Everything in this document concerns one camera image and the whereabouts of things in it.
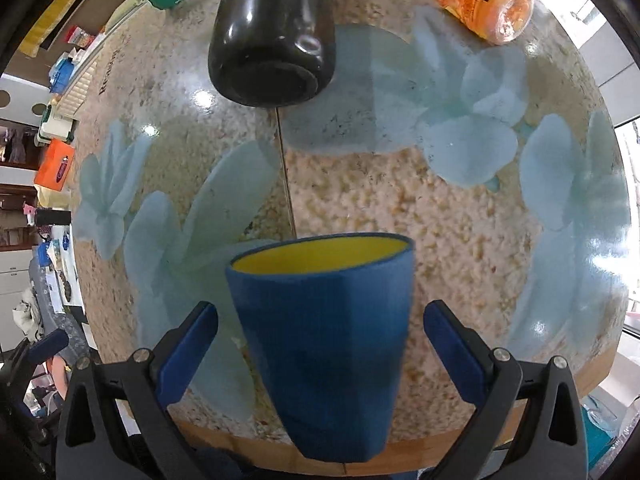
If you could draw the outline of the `blue cup yellow inside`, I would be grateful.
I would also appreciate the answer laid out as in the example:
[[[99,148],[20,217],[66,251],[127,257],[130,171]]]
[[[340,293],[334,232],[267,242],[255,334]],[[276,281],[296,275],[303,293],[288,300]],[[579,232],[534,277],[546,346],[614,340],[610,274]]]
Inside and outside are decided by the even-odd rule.
[[[386,445],[413,305],[414,244],[323,235],[244,252],[232,301],[271,402],[303,456],[363,463]]]

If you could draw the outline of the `orange cardboard box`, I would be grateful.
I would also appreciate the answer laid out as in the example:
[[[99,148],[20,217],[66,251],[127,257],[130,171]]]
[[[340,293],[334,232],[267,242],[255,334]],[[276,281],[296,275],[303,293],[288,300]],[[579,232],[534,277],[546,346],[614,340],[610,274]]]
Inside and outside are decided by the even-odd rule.
[[[43,161],[36,171],[34,185],[61,192],[75,155],[75,149],[61,140],[53,139],[44,152]]]

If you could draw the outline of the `black thermos bottle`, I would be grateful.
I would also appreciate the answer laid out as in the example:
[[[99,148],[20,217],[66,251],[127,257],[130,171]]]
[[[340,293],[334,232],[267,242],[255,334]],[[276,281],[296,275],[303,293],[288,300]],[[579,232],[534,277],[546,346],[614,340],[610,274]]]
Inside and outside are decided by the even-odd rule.
[[[336,65],[333,0],[220,0],[208,50],[209,79],[249,107],[313,99]]]

